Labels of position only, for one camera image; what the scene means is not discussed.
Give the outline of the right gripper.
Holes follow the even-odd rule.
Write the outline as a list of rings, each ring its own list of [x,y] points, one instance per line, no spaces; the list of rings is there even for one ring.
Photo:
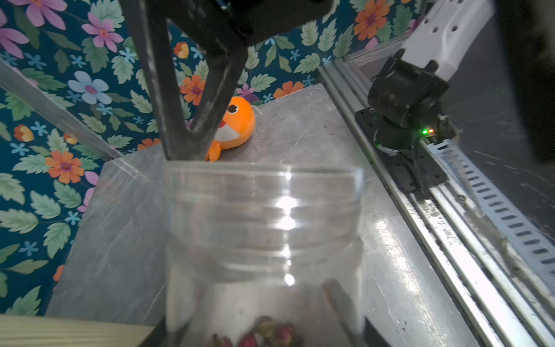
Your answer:
[[[329,13],[331,1],[121,1],[143,67],[163,151],[168,160],[202,160],[215,138],[248,58],[247,46],[289,32]],[[197,115],[186,127],[167,17],[206,53],[209,73]]]

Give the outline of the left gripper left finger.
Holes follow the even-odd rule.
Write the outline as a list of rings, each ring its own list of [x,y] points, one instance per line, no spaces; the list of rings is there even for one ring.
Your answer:
[[[188,329],[189,323],[179,325],[177,328],[168,328],[167,318],[164,316],[138,346],[178,346],[182,342]]]

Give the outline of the clear jar with flower tea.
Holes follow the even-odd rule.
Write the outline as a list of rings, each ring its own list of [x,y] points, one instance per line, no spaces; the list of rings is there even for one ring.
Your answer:
[[[351,346],[322,284],[364,314],[363,169],[184,161],[164,183],[178,346]]]

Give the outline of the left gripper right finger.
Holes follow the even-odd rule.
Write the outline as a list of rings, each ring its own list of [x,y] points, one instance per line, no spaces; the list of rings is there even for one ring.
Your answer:
[[[325,280],[322,290],[351,346],[390,347],[369,318],[359,315],[354,301],[337,280]]]

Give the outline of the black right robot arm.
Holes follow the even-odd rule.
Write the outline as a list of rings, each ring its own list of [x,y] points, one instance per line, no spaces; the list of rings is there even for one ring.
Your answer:
[[[145,70],[160,139],[169,160],[208,153],[244,69],[248,48],[316,20],[331,1],[122,1]],[[468,49],[497,17],[517,108],[538,161],[554,160],[553,1],[437,1],[385,63],[368,102],[377,112],[371,141],[380,150],[415,147],[438,116],[440,98]],[[186,124],[167,33],[175,23],[205,51],[209,74],[197,115]]]

